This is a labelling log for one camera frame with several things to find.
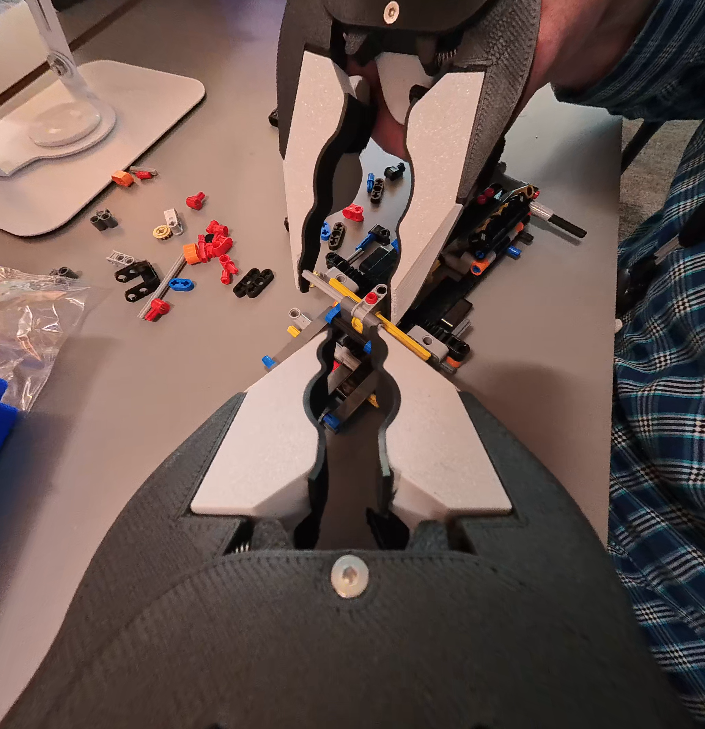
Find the person's right hand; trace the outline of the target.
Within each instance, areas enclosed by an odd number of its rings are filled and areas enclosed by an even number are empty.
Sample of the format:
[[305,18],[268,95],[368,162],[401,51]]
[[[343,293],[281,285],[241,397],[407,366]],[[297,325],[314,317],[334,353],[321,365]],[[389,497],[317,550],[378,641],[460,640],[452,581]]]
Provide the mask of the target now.
[[629,50],[656,1],[542,1],[523,107],[545,85],[583,90]]

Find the black u-shaped lego bracket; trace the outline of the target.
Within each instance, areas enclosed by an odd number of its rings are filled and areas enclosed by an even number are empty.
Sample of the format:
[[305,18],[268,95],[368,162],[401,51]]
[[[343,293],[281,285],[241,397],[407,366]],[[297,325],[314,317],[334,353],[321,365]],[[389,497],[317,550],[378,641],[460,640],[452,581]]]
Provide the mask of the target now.
[[139,260],[118,269],[114,277],[121,284],[139,279],[137,285],[130,287],[124,293],[126,301],[135,303],[152,294],[160,285],[160,278],[156,269],[147,260]]

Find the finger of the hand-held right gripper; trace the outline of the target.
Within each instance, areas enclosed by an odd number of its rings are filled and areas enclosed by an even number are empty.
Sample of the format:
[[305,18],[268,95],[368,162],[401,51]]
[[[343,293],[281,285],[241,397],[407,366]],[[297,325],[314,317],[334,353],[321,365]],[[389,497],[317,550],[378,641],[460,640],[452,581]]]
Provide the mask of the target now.
[[417,55],[382,52],[376,66],[391,114],[406,123],[412,171],[411,198],[398,225],[398,267],[391,279],[391,314],[403,315],[463,210],[459,187],[486,65],[460,56],[447,73],[433,77]]
[[360,189],[360,152],[347,149],[366,111],[334,61],[304,51],[283,160],[293,275],[300,292],[310,287],[302,271],[315,268],[322,223],[350,205]]

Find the grey long lego axle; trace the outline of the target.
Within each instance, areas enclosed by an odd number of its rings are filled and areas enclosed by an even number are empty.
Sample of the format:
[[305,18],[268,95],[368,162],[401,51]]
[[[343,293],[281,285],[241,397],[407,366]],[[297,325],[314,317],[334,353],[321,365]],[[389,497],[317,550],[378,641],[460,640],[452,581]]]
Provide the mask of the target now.
[[167,290],[169,289],[170,281],[174,278],[177,278],[185,266],[186,266],[185,255],[183,252],[181,252],[181,254],[178,256],[178,259],[175,260],[175,262],[173,263],[173,266],[171,267],[171,269],[169,269],[168,274],[165,276],[165,278],[162,279],[159,286],[154,291],[153,299],[151,299],[151,302],[144,305],[143,308],[140,310],[140,312],[138,314],[138,319],[144,319],[146,317],[146,315],[152,308],[152,301],[154,301],[154,299],[156,299],[156,298],[163,299],[164,298]]

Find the person's plaid clothing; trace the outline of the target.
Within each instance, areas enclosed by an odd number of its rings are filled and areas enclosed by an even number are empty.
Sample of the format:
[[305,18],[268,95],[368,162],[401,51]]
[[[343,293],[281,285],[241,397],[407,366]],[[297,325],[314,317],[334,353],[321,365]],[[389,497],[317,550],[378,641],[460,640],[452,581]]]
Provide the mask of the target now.
[[705,113],[663,208],[621,243],[608,550],[650,649],[705,727]]

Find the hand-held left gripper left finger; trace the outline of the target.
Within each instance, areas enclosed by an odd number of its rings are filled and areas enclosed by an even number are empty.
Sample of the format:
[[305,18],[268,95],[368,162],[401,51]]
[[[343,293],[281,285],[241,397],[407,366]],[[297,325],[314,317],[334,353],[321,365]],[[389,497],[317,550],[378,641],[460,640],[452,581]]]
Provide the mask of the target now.
[[326,505],[326,436],[334,333],[317,333],[248,388],[191,502],[198,515],[275,518],[316,542]]

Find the white tablet stand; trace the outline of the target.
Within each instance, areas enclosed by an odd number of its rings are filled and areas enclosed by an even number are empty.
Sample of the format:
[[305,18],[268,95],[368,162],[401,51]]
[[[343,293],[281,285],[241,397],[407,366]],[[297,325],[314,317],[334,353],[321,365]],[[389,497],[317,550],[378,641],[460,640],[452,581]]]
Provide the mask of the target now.
[[0,119],[0,229],[68,222],[205,94],[196,79],[112,60],[77,66],[51,2],[28,2],[54,82]]

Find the black three-hole lego liftarm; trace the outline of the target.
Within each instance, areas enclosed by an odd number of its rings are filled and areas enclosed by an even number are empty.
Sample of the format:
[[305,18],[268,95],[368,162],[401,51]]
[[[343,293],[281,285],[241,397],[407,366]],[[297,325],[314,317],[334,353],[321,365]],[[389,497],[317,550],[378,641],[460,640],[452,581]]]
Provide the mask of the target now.
[[274,278],[275,274],[269,268],[263,270],[252,268],[238,281],[232,291],[236,297],[253,299],[259,296]]

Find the lego car chassis model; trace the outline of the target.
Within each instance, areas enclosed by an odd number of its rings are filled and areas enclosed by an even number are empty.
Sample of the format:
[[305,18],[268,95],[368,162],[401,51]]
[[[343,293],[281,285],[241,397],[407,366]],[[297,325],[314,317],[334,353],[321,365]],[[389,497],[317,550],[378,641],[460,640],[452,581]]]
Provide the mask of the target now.
[[[501,163],[492,180],[480,187],[465,207],[421,293],[394,331],[399,342],[444,375],[455,374],[470,353],[465,341],[473,307],[468,299],[470,293],[497,263],[507,257],[520,257],[521,247],[532,242],[528,232],[532,219],[547,222],[575,239],[586,235],[583,228],[544,206],[538,187],[506,176],[504,169]],[[401,196],[406,176],[405,169],[397,181],[384,177],[384,193],[390,190],[390,202]],[[315,271],[315,275],[330,285],[338,281],[340,287],[348,290],[348,296],[372,300],[376,285],[389,282],[398,262],[399,242],[392,224],[383,222],[380,204],[371,205],[368,199],[363,222],[349,221],[342,213],[334,222],[328,222],[330,229],[342,222],[347,232],[341,249],[329,250],[321,271]],[[322,324],[335,327],[337,333],[329,397],[321,423],[330,432],[338,433],[365,402],[378,406],[376,378],[369,363],[371,343],[364,341],[362,324],[357,320],[342,322],[338,303],[322,315]]]

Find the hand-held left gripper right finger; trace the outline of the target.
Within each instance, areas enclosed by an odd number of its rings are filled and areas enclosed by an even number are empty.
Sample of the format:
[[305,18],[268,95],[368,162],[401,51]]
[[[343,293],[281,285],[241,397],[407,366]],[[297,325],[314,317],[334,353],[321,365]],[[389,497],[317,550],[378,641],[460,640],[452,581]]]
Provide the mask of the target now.
[[388,333],[370,333],[378,433],[378,507],[368,510],[377,544],[407,544],[423,521],[507,515],[510,498],[460,392]]

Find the clear empty plastic bag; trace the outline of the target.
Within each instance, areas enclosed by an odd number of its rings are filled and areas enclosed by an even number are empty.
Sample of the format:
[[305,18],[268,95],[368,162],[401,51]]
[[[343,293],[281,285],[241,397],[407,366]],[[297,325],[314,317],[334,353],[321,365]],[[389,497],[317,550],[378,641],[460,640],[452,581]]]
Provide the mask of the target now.
[[80,323],[90,287],[61,276],[0,266],[0,378],[3,401],[28,411],[59,350]]

